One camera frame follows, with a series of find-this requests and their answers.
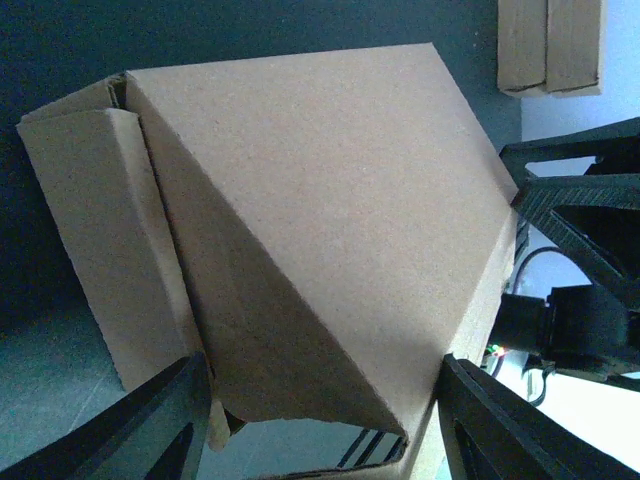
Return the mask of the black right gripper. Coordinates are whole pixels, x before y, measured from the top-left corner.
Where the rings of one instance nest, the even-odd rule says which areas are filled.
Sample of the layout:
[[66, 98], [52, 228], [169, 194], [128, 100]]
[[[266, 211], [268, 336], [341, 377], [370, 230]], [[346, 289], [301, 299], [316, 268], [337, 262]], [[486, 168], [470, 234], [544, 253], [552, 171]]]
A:
[[526, 181], [514, 209], [590, 280], [552, 290], [548, 358], [605, 380], [639, 370], [639, 176]]

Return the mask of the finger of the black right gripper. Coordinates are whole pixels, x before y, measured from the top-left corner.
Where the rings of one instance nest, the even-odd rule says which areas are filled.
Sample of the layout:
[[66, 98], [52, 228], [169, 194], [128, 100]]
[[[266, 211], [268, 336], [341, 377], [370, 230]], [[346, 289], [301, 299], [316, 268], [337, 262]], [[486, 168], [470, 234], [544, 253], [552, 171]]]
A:
[[639, 118], [556, 136], [506, 145], [499, 157], [516, 183], [524, 183], [531, 174], [529, 163], [612, 155], [630, 147], [639, 139]]

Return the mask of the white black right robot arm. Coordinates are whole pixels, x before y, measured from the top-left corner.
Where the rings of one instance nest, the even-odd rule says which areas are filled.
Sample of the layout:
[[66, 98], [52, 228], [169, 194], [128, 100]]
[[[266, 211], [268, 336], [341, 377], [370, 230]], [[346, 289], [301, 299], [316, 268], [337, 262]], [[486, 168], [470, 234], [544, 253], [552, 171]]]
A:
[[493, 343], [534, 368], [636, 389], [639, 369], [639, 121], [505, 146], [511, 205], [589, 279], [545, 298], [503, 294]]

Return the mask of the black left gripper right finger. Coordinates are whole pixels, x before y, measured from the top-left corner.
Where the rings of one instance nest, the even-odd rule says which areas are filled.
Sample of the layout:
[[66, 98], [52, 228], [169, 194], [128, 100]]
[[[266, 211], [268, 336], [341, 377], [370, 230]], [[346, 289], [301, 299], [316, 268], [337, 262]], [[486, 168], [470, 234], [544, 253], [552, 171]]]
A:
[[436, 385], [454, 479], [637, 479], [466, 359], [447, 354]]

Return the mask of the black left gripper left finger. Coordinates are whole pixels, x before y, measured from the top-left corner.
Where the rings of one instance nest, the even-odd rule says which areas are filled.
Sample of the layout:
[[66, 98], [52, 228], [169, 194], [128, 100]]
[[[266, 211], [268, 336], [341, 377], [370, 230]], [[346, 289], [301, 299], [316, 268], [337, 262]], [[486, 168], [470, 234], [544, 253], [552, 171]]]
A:
[[211, 408], [204, 355], [183, 357], [3, 479], [194, 479]]

